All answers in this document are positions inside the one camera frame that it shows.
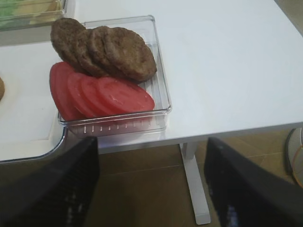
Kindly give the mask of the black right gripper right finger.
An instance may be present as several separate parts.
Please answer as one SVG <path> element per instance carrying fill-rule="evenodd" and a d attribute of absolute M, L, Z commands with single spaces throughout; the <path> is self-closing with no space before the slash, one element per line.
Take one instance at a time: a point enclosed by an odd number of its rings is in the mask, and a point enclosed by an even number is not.
<path fill-rule="evenodd" d="M 303 190 L 218 138 L 207 141 L 204 175 L 222 227 L 301 227 Z"/>

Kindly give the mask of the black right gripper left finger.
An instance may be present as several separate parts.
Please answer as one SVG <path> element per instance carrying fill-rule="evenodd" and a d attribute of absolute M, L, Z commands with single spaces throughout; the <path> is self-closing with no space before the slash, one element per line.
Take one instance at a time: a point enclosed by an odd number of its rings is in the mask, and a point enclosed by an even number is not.
<path fill-rule="evenodd" d="M 0 225 L 81 227 L 98 179 L 98 140 L 87 137 L 41 169 L 0 188 Z"/>

